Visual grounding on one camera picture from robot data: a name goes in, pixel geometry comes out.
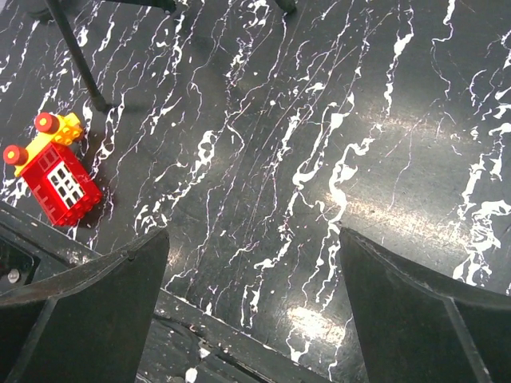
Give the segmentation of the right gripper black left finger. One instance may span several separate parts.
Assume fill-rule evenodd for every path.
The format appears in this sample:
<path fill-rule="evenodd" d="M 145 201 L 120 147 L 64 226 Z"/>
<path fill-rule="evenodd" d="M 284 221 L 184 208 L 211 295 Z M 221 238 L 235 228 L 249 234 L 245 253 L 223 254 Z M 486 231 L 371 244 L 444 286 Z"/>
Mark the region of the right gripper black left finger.
<path fill-rule="evenodd" d="M 1 296 L 3 382 L 133 382 L 167 265 L 168 233 Z"/>

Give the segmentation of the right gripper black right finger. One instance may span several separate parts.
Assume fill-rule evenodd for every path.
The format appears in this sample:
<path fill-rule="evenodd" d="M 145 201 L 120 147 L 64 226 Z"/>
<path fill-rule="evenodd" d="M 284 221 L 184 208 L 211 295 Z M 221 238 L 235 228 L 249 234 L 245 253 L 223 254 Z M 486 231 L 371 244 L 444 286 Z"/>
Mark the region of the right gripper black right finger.
<path fill-rule="evenodd" d="M 342 273 L 371 382 L 508 382 L 510 298 L 403 258 L 350 228 Z"/>

